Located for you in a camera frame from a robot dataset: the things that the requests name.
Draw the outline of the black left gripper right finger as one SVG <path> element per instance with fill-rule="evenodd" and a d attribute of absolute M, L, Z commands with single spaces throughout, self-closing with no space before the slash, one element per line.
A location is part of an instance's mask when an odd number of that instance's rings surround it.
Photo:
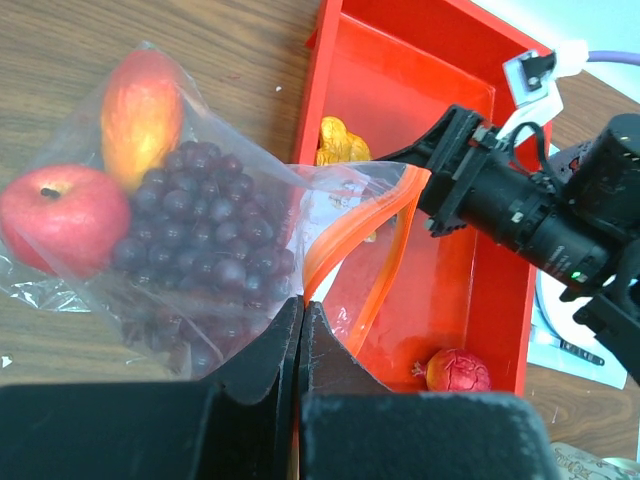
<path fill-rule="evenodd" d="M 305 309 L 298 369 L 303 479 L 557 479 L 546 428 L 503 393 L 394 393 Z"/>

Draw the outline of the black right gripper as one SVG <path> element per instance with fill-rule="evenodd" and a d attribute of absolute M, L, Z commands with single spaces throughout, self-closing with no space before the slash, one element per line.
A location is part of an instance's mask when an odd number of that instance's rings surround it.
<path fill-rule="evenodd" d="M 419 208 L 432 236 L 470 226 L 572 290 L 600 289 L 613 274 L 612 238 L 562 199 L 543 129 L 533 122 L 517 129 L 533 133 L 539 170 L 518 160 L 517 132 L 498 139 L 497 127 L 458 105 L 414 143 L 375 161 L 430 171 Z"/>

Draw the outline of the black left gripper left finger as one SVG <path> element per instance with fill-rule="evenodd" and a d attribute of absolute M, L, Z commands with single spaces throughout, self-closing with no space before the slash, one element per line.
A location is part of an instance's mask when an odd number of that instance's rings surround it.
<path fill-rule="evenodd" d="M 300 298 L 198 381 L 10 385 L 5 479 L 283 479 Z"/>

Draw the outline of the yellow orange segments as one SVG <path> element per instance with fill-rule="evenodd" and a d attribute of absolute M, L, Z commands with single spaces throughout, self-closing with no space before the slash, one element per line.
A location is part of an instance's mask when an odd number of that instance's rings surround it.
<path fill-rule="evenodd" d="M 320 123 L 315 165 L 359 163 L 371 161 L 373 156 L 367 143 L 348 130 L 338 117 L 325 116 Z"/>

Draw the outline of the dark purple grape bunch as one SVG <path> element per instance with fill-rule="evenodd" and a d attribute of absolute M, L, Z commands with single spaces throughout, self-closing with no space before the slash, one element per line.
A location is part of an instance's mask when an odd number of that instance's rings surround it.
<path fill-rule="evenodd" d="M 133 286 L 119 306 L 123 340 L 164 357 L 175 375 L 202 378 L 293 294 L 283 207 L 237 156 L 196 141 L 147 172 L 131 206 L 112 253 Z"/>

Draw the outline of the clear zip top bag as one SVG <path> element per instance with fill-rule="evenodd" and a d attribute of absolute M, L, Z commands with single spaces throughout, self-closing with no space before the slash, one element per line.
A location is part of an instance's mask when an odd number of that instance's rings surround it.
<path fill-rule="evenodd" d="M 291 297 L 320 303 L 357 355 L 429 175 L 340 155 L 281 162 L 143 43 L 2 190 L 1 286 L 39 309 L 101 315 L 181 379 L 226 363 Z"/>

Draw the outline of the red apple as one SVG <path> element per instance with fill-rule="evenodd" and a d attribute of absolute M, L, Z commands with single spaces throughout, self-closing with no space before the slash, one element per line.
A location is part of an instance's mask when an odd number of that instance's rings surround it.
<path fill-rule="evenodd" d="M 131 222 L 129 201 L 101 170 L 59 164 L 32 170 L 1 193 L 1 239 L 20 262 L 88 278 L 108 266 Z"/>

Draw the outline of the red yellow mango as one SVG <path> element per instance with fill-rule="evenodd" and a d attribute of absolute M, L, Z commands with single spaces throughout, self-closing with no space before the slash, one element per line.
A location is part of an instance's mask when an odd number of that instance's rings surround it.
<path fill-rule="evenodd" d="M 155 49 L 132 52 L 110 75 L 101 108 L 102 156 L 107 173 L 128 192 L 178 144 L 184 120 L 179 77 L 177 64 Z"/>

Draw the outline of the red pomegranate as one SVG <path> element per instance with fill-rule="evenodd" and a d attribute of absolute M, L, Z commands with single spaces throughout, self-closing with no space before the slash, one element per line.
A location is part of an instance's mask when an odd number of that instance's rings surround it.
<path fill-rule="evenodd" d="M 431 392 L 488 392 L 489 370 L 482 360 L 464 349 L 442 349 L 426 363 L 415 362 L 414 377 L 425 381 Z"/>

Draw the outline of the red plastic tray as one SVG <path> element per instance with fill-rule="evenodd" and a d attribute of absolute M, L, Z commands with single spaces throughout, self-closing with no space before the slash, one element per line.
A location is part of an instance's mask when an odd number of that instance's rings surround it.
<path fill-rule="evenodd" d="M 336 340 L 381 386 L 417 392 L 431 360 L 476 357 L 498 392 L 525 386 L 535 272 L 512 218 L 535 209 L 546 141 L 510 150 L 504 64 L 536 48 L 471 1 L 325 1 L 297 160 L 321 124 L 362 139 L 368 163 L 330 168 L 330 214 L 303 269 Z"/>

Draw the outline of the round blue yellow plate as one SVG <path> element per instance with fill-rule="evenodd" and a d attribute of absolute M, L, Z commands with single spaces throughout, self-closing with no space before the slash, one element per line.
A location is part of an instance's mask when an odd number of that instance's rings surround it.
<path fill-rule="evenodd" d="M 542 315 L 549 328 L 561 338 L 566 338 L 570 330 L 572 313 L 568 304 L 560 300 L 565 286 L 541 270 L 536 274 L 535 296 Z"/>

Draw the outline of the green inside mug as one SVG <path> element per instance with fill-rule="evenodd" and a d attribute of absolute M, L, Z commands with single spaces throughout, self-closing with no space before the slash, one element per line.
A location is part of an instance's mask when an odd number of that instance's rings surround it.
<path fill-rule="evenodd" d="M 639 465 L 631 460 L 612 462 L 562 442 L 551 444 L 561 479 L 571 480 L 623 480 L 638 479 Z"/>

